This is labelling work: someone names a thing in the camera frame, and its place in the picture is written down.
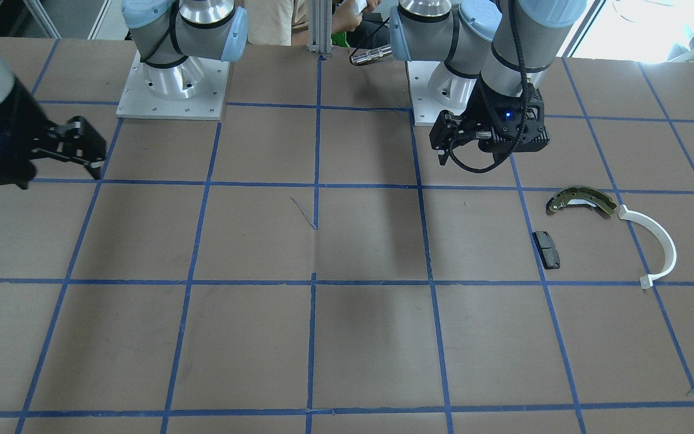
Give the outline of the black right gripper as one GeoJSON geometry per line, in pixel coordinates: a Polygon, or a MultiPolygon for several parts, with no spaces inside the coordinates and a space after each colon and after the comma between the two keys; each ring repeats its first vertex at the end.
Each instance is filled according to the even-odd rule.
{"type": "Polygon", "coordinates": [[[37,174],[31,160],[53,159],[81,165],[99,180],[107,141],[85,116],[56,124],[17,81],[0,103],[0,185],[27,189],[37,174]]]}

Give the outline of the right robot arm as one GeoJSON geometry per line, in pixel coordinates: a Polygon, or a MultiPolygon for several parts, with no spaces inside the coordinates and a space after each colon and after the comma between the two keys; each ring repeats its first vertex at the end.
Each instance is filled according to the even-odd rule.
{"type": "MultiPolygon", "coordinates": [[[[200,58],[239,61],[245,51],[248,14],[232,1],[125,1],[122,12],[152,96],[198,96],[207,90],[200,58]]],[[[84,116],[50,121],[0,56],[0,185],[27,189],[35,159],[78,164],[99,179],[107,141],[84,116]]]]}

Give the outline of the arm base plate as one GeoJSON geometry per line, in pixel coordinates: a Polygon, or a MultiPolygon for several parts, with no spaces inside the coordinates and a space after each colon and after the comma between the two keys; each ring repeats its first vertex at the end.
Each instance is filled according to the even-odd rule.
{"type": "Polygon", "coordinates": [[[408,61],[407,75],[417,127],[433,126],[441,111],[462,115],[477,84],[476,78],[452,74],[441,61],[408,61]]]}
{"type": "Polygon", "coordinates": [[[219,121],[231,63],[189,57],[181,65],[158,69],[133,58],[116,115],[140,120],[219,121]]]}

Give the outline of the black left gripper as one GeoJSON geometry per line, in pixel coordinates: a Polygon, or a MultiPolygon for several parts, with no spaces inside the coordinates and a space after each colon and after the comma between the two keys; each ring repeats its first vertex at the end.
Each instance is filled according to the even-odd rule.
{"type": "Polygon", "coordinates": [[[508,152],[515,138],[519,140],[514,152],[543,150],[551,138],[543,121],[542,94],[529,83],[528,96],[523,111],[523,96],[506,96],[477,81],[466,116],[442,110],[433,124],[430,145],[437,151],[440,165],[446,165],[458,146],[474,140],[479,140],[484,152],[508,152]]]}

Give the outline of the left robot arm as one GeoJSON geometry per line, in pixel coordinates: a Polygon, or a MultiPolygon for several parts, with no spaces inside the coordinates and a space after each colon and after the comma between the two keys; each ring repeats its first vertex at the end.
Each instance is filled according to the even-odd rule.
{"type": "Polygon", "coordinates": [[[400,1],[389,15],[390,43],[402,61],[437,61],[438,71],[464,80],[470,92],[462,112],[441,110],[429,133],[441,165],[455,149],[478,143],[491,154],[485,173],[516,152],[550,143],[538,87],[584,1],[400,1]]]}

